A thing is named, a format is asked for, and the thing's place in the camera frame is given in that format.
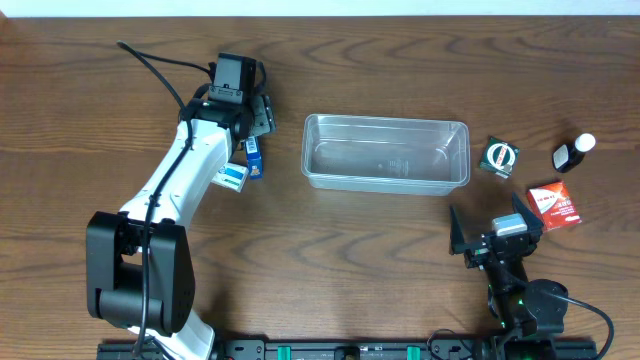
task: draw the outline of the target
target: red and white package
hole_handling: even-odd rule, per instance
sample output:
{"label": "red and white package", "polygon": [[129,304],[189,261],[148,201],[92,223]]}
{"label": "red and white package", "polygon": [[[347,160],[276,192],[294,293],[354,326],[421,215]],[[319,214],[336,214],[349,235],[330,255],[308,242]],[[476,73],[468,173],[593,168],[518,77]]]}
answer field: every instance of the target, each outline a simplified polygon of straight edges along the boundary
{"label": "red and white package", "polygon": [[530,189],[527,198],[533,211],[544,222],[544,231],[582,222],[562,181]]}

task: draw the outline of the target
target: small bottle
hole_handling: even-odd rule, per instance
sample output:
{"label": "small bottle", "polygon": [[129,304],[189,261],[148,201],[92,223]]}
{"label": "small bottle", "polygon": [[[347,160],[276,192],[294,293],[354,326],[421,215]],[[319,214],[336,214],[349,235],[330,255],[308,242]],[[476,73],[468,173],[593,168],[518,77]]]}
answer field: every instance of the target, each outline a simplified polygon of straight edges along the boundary
{"label": "small bottle", "polygon": [[584,159],[587,151],[596,145],[596,138],[591,134],[582,134],[571,144],[563,144],[553,152],[553,167],[561,173],[565,173]]}

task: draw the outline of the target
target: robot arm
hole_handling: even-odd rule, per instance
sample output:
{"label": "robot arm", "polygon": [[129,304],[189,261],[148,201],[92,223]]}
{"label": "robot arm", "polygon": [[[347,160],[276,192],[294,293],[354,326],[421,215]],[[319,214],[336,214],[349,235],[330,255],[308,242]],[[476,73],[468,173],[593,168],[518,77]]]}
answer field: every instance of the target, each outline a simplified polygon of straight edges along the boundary
{"label": "robot arm", "polygon": [[[120,45],[140,60],[140,53]],[[256,68],[263,83],[254,86]],[[215,337],[191,310],[195,277],[186,234],[193,214],[238,143],[275,131],[270,99],[261,94],[266,79],[262,64],[220,54],[215,69],[207,100],[194,98],[187,106],[178,101],[183,108],[176,138],[142,190],[117,214],[97,212],[87,226],[89,313],[134,333],[140,332],[144,316],[145,335],[175,359],[208,359]],[[125,261],[146,240],[143,264],[146,260],[148,270]],[[149,299],[146,309],[143,295]]]}
{"label": "robot arm", "polygon": [[[233,153],[231,133],[218,123],[193,119],[193,145],[191,151],[178,165],[158,200],[152,222],[157,224],[163,219],[173,220],[176,224],[189,229],[191,218],[202,200],[211,179]],[[128,214],[131,220],[144,221],[149,206],[149,196],[158,186],[160,179],[176,159],[187,138],[187,125],[182,121],[178,125],[176,138],[167,155],[140,192],[128,201],[120,212]]]}

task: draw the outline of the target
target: wooden table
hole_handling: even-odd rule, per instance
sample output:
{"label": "wooden table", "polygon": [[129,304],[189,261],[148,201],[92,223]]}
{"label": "wooden table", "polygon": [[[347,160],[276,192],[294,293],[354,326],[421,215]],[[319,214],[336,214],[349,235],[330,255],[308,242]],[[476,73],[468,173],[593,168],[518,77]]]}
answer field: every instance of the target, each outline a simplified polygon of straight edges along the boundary
{"label": "wooden table", "polygon": [[[189,244],[195,309],[227,332],[279,338],[483,333],[485,275],[448,254],[448,205],[471,231],[534,184],[563,179],[584,219],[545,235],[529,277],[557,280],[616,325],[611,359],[640,345],[638,18],[24,19],[0,23],[0,358],[89,359],[132,339],[85,300],[85,227],[144,184],[175,134],[177,106],[115,46],[206,64],[264,61],[278,132],[265,178],[210,186]],[[158,67],[182,94],[206,81]],[[300,172],[311,113],[460,120],[471,182],[449,197],[316,190]],[[596,149],[572,172],[551,151],[581,131]],[[508,181],[477,169],[489,135],[522,149]],[[565,334],[607,329],[570,307]]]}

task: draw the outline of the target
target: white bottle cap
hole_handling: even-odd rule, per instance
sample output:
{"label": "white bottle cap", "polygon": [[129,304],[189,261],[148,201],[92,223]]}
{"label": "white bottle cap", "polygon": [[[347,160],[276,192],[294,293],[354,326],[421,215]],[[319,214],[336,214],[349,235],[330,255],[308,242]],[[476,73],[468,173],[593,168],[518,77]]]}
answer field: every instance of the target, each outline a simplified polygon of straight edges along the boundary
{"label": "white bottle cap", "polygon": [[582,134],[576,139],[576,149],[587,152],[596,146],[596,138],[591,134]]}

